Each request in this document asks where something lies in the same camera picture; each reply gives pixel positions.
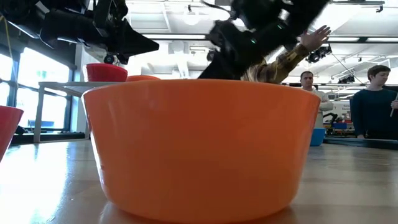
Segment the white shirt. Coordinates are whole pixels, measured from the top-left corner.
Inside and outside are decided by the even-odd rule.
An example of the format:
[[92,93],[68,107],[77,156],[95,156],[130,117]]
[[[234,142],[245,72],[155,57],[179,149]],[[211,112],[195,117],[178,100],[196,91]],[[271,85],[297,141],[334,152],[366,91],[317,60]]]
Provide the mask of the white shirt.
[[322,91],[314,89],[312,90],[312,93],[321,99],[317,120],[315,122],[315,128],[323,128],[323,112],[333,110],[333,103],[329,100],[329,96]]

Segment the human hand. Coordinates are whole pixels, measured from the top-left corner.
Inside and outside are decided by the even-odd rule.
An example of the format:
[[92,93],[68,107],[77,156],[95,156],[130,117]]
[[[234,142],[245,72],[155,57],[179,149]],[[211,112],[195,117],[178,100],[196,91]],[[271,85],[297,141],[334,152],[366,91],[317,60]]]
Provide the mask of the human hand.
[[391,108],[398,110],[398,100],[394,100],[393,102],[391,102]]
[[301,36],[300,43],[309,51],[313,52],[318,49],[322,44],[328,41],[328,35],[331,33],[330,27],[324,25],[317,29],[312,34],[308,34],[307,31]]

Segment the dark sweater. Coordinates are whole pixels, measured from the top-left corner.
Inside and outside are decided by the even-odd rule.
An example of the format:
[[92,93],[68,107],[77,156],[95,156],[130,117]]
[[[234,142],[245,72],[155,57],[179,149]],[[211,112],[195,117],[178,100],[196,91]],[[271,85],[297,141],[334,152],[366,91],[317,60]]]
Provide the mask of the dark sweater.
[[356,135],[365,135],[366,131],[398,132],[397,111],[390,117],[391,102],[396,96],[396,92],[386,89],[355,93],[351,102],[351,119]]

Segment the plaid shirt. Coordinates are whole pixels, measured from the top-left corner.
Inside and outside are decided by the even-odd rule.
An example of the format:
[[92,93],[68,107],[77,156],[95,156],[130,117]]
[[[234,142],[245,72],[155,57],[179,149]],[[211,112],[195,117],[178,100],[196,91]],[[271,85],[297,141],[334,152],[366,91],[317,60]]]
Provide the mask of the plaid shirt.
[[308,50],[300,44],[291,52],[279,55],[277,60],[269,65],[265,60],[259,65],[253,65],[242,76],[242,80],[280,84],[308,55]]

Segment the man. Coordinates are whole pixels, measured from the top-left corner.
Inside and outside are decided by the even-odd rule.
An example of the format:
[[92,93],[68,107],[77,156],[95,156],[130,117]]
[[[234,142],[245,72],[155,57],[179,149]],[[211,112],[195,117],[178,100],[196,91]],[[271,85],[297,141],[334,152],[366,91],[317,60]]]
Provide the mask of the man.
[[398,140],[397,93],[384,89],[391,69],[376,65],[368,70],[369,87],[355,93],[351,102],[351,117],[357,138]]
[[278,56],[277,60],[269,65],[265,61],[259,65],[253,65],[242,76],[242,80],[280,84],[310,52],[318,49],[328,40],[330,32],[330,27],[327,26],[319,28],[312,34],[304,32],[296,48]]
[[310,71],[305,71],[301,73],[300,83],[303,90],[307,90],[317,95],[321,99],[321,104],[319,105],[318,116],[315,122],[315,128],[323,128],[323,112],[330,111],[333,109],[333,103],[329,100],[326,93],[318,91],[312,88],[313,85],[313,73]]

